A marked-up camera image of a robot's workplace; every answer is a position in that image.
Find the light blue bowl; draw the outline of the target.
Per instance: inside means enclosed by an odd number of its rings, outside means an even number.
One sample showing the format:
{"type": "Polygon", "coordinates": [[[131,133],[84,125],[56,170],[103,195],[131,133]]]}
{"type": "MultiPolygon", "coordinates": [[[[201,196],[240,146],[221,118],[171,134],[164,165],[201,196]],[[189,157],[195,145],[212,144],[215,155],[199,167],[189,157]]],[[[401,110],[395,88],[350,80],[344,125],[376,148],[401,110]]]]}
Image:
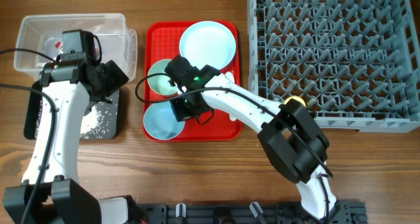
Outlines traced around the light blue bowl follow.
{"type": "Polygon", "coordinates": [[[143,126],[157,140],[174,139],[181,134],[185,122],[178,122],[170,102],[151,104],[145,111],[143,126]]]}

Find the green bowl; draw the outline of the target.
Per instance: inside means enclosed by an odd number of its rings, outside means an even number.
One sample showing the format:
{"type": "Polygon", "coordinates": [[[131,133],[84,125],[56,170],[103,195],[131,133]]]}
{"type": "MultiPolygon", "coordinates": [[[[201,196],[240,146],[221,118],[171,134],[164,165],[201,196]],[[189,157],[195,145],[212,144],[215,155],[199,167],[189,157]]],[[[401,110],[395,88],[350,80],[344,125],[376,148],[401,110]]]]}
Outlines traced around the green bowl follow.
{"type": "MultiPolygon", "coordinates": [[[[170,63],[171,59],[163,59],[155,62],[152,67],[148,71],[148,75],[157,74],[157,73],[165,73],[164,69],[170,63]]],[[[168,76],[159,75],[150,77],[147,79],[149,86],[151,89],[163,96],[171,96],[177,94],[177,88],[175,86],[171,86],[169,83],[170,78],[168,76]]]]}

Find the red snack wrapper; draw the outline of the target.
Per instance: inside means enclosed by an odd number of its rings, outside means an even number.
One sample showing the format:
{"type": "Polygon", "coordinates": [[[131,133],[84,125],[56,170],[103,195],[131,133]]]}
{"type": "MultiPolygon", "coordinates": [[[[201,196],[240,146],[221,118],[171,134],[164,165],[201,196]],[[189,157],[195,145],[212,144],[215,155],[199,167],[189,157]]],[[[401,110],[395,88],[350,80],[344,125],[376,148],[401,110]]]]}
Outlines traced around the red snack wrapper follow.
{"type": "Polygon", "coordinates": [[[62,43],[61,41],[59,41],[59,42],[55,45],[55,47],[58,49],[58,52],[59,52],[60,54],[63,54],[63,53],[64,53],[64,47],[63,47],[63,43],[62,43]]]}

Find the light blue plate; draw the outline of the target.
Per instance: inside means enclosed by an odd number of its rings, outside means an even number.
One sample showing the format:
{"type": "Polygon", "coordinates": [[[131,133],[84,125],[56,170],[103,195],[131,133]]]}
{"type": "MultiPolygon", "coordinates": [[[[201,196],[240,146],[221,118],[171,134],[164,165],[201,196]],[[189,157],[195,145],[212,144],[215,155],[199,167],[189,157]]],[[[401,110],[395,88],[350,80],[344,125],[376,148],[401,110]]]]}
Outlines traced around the light blue plate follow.
{"type": "Polygon", "coordinates": [[[179,41],[180,55],[201,69],[210,65],[222,70],[236,54],[234,34],[223,24],[201,21],[189,26],[179,41]]]}

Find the yellow plastic cup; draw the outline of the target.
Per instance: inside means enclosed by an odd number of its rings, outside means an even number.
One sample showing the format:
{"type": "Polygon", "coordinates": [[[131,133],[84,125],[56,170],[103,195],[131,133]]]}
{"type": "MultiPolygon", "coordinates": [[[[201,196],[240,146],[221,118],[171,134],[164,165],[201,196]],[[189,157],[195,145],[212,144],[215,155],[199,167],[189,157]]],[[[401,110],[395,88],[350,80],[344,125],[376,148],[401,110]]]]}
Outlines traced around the yellow plastic cup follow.
{"type": "Polygon", "coordinates": [[[306,102],[301,98],[301,97],[298,97],[298,96],[291,96],[291,97],[288,97],[287,99],[285,99],[284,100],[284,104],[287,104],[287,103],[289,103],[290,101],[296,101],[296,102],[299,102],[300,104],[302,104],[304,107],[306,107],[306,102]]]}

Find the white plastic spoon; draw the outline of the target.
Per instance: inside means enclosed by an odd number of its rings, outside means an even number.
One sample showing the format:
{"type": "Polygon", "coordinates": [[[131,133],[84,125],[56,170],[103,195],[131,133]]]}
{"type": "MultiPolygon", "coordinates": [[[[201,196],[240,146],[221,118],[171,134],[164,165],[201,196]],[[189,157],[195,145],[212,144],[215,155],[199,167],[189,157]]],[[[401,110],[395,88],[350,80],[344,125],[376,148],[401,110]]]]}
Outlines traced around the white plastic spoon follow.
{"type": "MultiPolygon", "coordinates": [[[[235,82],[235,78],[234,78],[234,75],[233,75],[233,73],[232,72],[227,72],[227,73],[225,73],[225,76],[231,81],[231,82],[235,82]]],[[[236,121],[237,120],[237,118],[235,118],[231,113],[229,113],[228,114],[229,115],[229,118],[230,118],[230,120],[232,121],[232,122],[234,122],[234,121],[236,121]]]]}

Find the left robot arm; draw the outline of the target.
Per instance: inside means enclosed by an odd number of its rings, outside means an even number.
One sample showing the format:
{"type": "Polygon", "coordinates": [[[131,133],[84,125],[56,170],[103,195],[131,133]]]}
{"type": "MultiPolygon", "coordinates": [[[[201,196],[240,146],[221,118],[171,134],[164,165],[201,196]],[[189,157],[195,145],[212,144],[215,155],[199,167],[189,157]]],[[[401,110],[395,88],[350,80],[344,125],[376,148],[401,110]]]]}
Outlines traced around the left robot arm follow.
{"type": "Polygon", "coordinates": [[[96,199],[78,183],[77,155],[83,117],[128,82],[112,60],[102,63],[96,35],[62,34],[64,48],[39,76],[43,99],[33,155],[17,187],[5,189],[3,206],[15,223],[146,223],[129,195],[96,199]]]}

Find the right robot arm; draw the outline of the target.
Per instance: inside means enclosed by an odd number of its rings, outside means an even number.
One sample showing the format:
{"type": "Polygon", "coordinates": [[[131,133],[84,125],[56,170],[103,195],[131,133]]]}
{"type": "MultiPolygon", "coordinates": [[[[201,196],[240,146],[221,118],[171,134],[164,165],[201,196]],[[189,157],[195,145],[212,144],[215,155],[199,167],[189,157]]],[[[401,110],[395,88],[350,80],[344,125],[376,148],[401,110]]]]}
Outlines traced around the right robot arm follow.
{"type": "Polygon", "coordinates": [[[220,110],[250,127],[277,172],[295,183],[303,210],[317,221],[329,221],[337,201],[326,166],[329,141],[306,106],[297,99],[270,101],[235,84],[220,70],[192,66],[181,56],[164,69],[178,90],[171,106],[178,121],[220,110]]]}

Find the clear plastic waste bin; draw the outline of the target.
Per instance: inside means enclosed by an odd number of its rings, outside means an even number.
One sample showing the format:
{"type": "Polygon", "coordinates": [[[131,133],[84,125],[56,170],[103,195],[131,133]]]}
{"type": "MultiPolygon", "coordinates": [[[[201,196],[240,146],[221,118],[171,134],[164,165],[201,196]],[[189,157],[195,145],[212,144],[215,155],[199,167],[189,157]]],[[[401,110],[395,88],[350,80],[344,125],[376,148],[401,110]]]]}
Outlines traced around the clear plastic waste bin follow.
{"type": "Polygon", "coordinates": [[[51,58],[60,53],[55,45],[62,32],[82,29],[95,34],[102,47],[102,62],[113,60],[127,75],[136,78],[138,42],[134,29],[126,27],[123,14],[54,14],[26,16],[21,23],[17,48],[30,49],[51,58]]]}

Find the grey dishwasher rack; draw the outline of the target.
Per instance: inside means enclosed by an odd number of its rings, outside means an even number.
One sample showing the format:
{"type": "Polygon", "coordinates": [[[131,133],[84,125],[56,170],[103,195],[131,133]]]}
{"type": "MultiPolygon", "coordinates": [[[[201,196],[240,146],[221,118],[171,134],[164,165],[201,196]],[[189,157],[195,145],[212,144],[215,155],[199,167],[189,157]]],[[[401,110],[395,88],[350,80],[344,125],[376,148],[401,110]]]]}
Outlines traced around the grey dishwasher rack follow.
{"type": "Polygon", "coordinates": [[[410,0],[247,0],[249,90],[301,97],[322,128],[419,127],[410,0]]]}

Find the red serving tray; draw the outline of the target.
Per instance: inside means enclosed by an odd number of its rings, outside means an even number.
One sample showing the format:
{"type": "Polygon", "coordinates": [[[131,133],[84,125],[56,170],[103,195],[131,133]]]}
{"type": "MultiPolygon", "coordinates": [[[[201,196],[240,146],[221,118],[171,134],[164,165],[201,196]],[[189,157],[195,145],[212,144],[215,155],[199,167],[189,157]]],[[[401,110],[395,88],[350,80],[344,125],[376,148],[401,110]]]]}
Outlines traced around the red serving tray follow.
{"type": "MultiPolygon", "coordinates": [[[[145,76],[154,63],[163,59],[172,59],[179,55],[179,42],[183,32],[191,25],[199,22],[193,21],[172,21],[156,22],[152,24],[146,34],[146,50],[144,71],[145,76]]],[[[240,57],[238,55],[238,30],[233,23],[227,20],[215,20],[226,26],[233,34],[236,41],[236,53],[227,67],[221,70],[222,73],[232,72],[235,83],[241,86],[240,57]]],[[[148,83],[144,82],[143,99],[147,101],[160,101],[167,97],[152,91],[148,83]]],[[[204,141],[228,141],[235,139],[242,131],[243,124],[236,120],[231,121],[229,115],[216,110],[214,116],[206,124],[199,124],[196,119],[187,120],[184,129],[177,137],[170,140],[158,140],[153,138],[143,125],[143,132],[147,138],[155,142],[204,142],[204,141]]]]}

